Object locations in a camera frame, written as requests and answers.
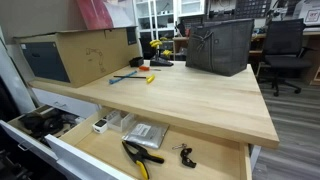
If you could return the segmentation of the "white top drawer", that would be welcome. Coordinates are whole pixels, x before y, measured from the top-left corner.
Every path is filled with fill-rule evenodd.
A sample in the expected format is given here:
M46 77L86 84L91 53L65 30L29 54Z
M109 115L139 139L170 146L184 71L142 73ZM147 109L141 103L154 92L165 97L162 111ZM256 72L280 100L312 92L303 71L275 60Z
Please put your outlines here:
M140 167L122 146L121 132L93 131L92 125L110 112L103 108L60 138L46 137L58 157L57 163L80 180L142 180ZM189 158L195 168L181 162L185 143L192 149ZM165 159L163 164L146 161L150 180L252 180L248 145L171 125L159 149L151 154Z

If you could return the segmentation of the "white drawer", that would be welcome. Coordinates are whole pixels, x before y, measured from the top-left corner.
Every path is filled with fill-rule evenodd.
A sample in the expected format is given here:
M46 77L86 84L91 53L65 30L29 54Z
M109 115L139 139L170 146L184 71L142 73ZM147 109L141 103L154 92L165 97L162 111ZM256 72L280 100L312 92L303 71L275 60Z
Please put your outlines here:
M41 106L31 112L28 113L35 113L37 115L40 116L48 116L51 113L54 112L58 112L61 111L62 113L69 113L67 111L64 110L60 110L58 108L52 107L52 106L48 106L48 105L44 105ZM46 161L48 164L54 164L57 161L57 156L54 153L54 151L52 150L52 148L50 147L49 143L47 142L47 140L44 138L33 138L31 136L31 131L27 130L23 124L19 121L20 118L22 118L24 115L28 114L28 113L24 113L8 122L5 122L4 120L1 121L1 127L5 130L5 132L14 140L16 140L19 143L21 142L28 142L31 147L28 151L34 153L35 155L37 155L38 157L40 157L41 159L43 159L44 161ZM80 117L78 115L75 115L76 119L76 125L77 126L81 121L84 120L83 117ZM48 135L52 135L56 138L60 138L62 137L64 134L66 134L68 131L70 131L72 128L74 128L75 126L70 126L69 124L65 124L64 128L59 131L56 134L48 134Z
M83 118L88 118L100 109L97 104L45 90L33 88L33 92L41 103L67 111Z
M80 180L142 180L140 167L122 146L121 132L93 131L92 125L110 112L103 108L60 138L46 137L58 157L57 163ZM192 149L189 158L195 168L181 162L185 143ZM248 145L171 125L159 149L151 154L165 159L163 164L146 161L150 180L252 180Z

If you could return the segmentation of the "white closed drawer front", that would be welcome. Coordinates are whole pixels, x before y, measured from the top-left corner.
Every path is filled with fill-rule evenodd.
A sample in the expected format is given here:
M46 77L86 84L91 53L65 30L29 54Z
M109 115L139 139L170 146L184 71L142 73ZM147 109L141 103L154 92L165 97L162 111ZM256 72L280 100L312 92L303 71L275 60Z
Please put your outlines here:
M33 92L41 103L67 111L83 118L88 118L100 109L97 104L45 90L33 88Z

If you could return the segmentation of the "small black tray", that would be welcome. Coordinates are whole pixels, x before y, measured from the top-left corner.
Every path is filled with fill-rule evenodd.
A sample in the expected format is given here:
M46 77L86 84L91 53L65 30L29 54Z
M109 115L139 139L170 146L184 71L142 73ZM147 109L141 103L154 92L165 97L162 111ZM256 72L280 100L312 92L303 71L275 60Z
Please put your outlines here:
M129 61L131 67L139 67L144 63L143 57L134 57Z

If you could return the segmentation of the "silver foil bag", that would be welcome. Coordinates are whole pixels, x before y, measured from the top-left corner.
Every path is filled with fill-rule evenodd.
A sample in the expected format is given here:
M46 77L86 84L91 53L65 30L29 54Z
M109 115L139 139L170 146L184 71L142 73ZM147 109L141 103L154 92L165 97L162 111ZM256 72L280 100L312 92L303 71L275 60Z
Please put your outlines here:
M168 124L156 122L136 122L123 140L153 149L159 149L169 128Z

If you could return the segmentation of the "blue flat tool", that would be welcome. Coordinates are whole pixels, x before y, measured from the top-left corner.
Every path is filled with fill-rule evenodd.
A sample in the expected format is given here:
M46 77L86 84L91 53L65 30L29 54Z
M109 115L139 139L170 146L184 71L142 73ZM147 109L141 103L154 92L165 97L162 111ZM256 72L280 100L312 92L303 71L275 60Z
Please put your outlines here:
M115 84L115 83L121 81L122 79L129 78L129 77L131 77L131 76L133 76L135 74L137 74L136 70L131 72L131 73L128 73L126 75L122 75L120 77L116 77L115 79L109 79L109 84Z

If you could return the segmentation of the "clear plastic box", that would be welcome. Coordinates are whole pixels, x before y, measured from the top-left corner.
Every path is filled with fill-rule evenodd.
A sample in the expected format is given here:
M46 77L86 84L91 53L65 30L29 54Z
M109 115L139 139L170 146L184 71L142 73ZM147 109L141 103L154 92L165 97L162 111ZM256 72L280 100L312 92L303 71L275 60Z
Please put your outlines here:
M118 132L123 132L135 122L135 115L120 110L113 110L107 114L104 119L107 121L109 128Z

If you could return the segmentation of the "black yellow spring clamp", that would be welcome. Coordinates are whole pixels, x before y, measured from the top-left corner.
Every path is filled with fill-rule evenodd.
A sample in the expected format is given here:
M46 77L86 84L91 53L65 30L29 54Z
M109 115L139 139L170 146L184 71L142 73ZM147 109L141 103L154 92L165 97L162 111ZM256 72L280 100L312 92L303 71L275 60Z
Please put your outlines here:
M140 167L141 174L145 180L149 180L149 178L150 178L147 167L144 164L145 159L159 163L159 164L164 163L163 157L158 156L158 155L149 154L148 151L144 147L142 147L134 142L123 140L122 145L123 145L123 148L126 151L127 155L129 156L129 158L136 165L138 165Z

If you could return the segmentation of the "white small device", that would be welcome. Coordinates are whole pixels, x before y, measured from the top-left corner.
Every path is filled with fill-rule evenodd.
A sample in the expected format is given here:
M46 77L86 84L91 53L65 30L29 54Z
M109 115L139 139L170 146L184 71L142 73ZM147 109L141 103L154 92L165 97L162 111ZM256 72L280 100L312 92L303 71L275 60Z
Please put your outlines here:
M94 130L96 133L102 134L102 133L104 133L104 132L108 129L107 121L101 119L101 120L95 122L95 123L92 125L92 128L93 128L93 130Z

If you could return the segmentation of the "white shelving unit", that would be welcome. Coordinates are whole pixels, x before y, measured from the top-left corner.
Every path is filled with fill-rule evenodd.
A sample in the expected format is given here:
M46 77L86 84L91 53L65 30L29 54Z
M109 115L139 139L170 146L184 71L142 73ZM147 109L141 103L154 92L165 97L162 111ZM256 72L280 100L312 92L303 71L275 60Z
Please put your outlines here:
M180 19L203 15L205 0L133 0L138 33L141 38L172 38Z

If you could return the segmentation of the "large cardboard box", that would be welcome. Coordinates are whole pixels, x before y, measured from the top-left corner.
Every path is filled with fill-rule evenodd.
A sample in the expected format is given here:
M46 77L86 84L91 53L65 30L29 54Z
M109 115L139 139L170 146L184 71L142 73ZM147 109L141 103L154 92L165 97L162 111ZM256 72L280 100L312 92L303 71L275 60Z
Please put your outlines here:
M140 55L135 26L15 37L35 79L80 87Z

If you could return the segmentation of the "red white poster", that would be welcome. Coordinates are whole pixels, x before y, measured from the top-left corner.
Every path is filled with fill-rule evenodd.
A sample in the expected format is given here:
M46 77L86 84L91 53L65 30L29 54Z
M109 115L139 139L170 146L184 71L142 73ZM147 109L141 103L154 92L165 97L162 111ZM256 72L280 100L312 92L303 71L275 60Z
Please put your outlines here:
M89 30L135 25L133 0L76 0Z

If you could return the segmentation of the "black office chair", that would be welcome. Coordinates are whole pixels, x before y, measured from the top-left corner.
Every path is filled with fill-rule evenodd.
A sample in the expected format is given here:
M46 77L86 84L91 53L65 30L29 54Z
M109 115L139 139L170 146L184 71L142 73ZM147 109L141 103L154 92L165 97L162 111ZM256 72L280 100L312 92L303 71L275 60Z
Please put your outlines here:
M279 84L293 87L296 94L301 92L300 87L280 79L279 73L288 69L302 70L312 65L301 58L304 28L302 19L272 21L268 25L262 55L263 61L274 72L270 82L275 89L275 97L279 96Z

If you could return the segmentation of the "yellow handled hex key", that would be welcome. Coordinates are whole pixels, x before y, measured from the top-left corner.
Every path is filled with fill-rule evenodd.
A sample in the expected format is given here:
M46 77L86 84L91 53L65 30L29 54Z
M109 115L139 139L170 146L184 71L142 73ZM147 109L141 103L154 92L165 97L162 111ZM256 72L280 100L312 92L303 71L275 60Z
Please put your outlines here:
M151 82L153 82L153 80L155 79L155 75L151 75L151 76L131 76L129 78L134 78L134 79L145 79L147 84L150 84Z

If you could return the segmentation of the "orange handled screwdriver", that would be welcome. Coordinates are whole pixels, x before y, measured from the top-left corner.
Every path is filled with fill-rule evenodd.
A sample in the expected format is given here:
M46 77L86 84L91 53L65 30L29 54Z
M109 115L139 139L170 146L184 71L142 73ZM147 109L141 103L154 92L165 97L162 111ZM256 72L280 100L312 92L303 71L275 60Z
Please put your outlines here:
M147 66L139 66L138 69L141 71L161 71L160 69L154 69Z

